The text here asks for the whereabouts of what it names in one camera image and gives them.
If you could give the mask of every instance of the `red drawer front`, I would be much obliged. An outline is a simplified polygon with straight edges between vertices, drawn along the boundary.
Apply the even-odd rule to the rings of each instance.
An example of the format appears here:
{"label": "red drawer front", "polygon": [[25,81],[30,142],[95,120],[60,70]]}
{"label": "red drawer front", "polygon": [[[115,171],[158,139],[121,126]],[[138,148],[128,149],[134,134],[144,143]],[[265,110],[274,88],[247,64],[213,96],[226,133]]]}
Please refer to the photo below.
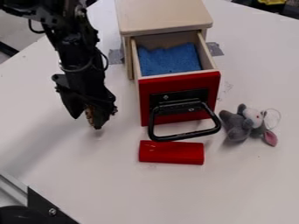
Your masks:
{"label": "red drawer front", "polygon": [[[147,126],[150,117],[150,95],[174,91],[207,88],[208,106],[214,110],[220,83],[220,72],[194,73],[187,75],[169,76],[139,80],[139,99],[141,125]],[[189,112],[178,115],[161,115],[156,118],[155,124],[178,123],[206,119],[209,115],[205,111]]]}

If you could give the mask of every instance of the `tabletop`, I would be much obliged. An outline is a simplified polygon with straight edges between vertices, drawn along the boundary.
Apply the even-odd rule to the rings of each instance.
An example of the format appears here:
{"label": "tabletop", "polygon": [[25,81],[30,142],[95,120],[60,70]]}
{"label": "tabletop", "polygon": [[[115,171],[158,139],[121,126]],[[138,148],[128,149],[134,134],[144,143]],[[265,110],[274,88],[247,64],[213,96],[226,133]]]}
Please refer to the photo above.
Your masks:
{"label": "tabletop", "polygon": [[123,36],[212,27],[212,18],[201,0],[115,0],[115,4]]}
{"label": "tabletop", "polygon": [[[74,121],[54,92],[58,56],[42,38],[0,66],[0,167],[80,223],[281,224],[299,221],[297,89],[299,21],[222,0],[205,1],[214,20],[207,41],[219,43],[216,112],[240,103],[282,113],[275,148],[259,139],[226,143],[221,130],[187,140],[205,144],[205,164],[137,161],[136,87],[124,65],[107,70],[119,113],[94,131]],[[89,9],[99,48],[119,48],[114,1]],[[159,125],[158,133],[204,129],[209,120]]]}

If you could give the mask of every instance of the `stuffed toy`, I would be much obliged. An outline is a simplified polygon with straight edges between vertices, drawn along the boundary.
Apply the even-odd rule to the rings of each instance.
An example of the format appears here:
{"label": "stuffed toy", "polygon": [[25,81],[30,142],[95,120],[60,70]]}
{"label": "stuffed toy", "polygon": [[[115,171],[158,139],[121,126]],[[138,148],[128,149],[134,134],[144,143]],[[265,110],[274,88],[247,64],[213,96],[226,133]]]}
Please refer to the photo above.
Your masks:
{"label": "stuffed toy", "polygon": [[275,133],[265,123],[267,111],[259,111],[240,104],[237,114],[222,110],[219,116],[227,130],[227,138],[234,142],[245,141],[249,136],[262,137],[271,146],[277,145]]}

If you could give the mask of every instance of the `red wooden block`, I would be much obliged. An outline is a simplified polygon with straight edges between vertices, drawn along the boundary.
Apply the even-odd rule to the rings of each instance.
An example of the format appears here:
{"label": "red wooden block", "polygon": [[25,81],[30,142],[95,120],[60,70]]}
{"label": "red wooden block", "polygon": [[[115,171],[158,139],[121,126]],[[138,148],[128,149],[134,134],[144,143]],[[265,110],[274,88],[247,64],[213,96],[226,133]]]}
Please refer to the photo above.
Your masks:
{"label": "red wooden block", "polygon": [[202,165],[205,162],[204,145],[202,143],[141,141],[139,161]]}
{"label": "red wooden block", "polygon": [[[165,76],[139,80],[139,99],[141,111],[141,125],[147,126],[150,116],[150,95],[174,91],[184,91],[199,88],[207,88],[208,106],[214,110],[220,82],[220,72],[211,71],[185,75]],[[205,111],[190,112],[179,115],[161,115],[156,118],[156,124],[177,123],[184,121],[200,120],[208,118]]]}

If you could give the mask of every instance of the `drawer handle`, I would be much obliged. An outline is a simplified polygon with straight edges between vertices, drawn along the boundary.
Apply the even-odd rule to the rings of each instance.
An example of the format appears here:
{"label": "drawer handle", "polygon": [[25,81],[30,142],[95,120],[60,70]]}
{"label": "drawer handle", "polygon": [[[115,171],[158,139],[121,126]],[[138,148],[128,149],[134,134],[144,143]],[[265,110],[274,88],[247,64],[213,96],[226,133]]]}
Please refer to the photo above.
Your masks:
{"label": "drawer handle", "polygon": [[169,105],[157,106],[151,110],[149,115],[149,129],[148,129],[149,138],[155,142],[170,142],[170,141],[183,140],[183,139],[188,139],[193,137],[208,136],[220,131],[221,129],[220,119],[218,119],[215,113],[206,105],[205,102],[193,101],[193,102],[187,102],[186,104],[187,107],[189,108],[189,111],[194,111],[194,110],[197,111],[199,109],[204,109],[214,121],[215,127],[211,129],[203,129],[203,130],[181,133],[181,134],[176,134],[171,136],[156,136],[154,134],[156,117],[162,114],[167,114],[167,112],[176,110],[177,104],[169,104]]}

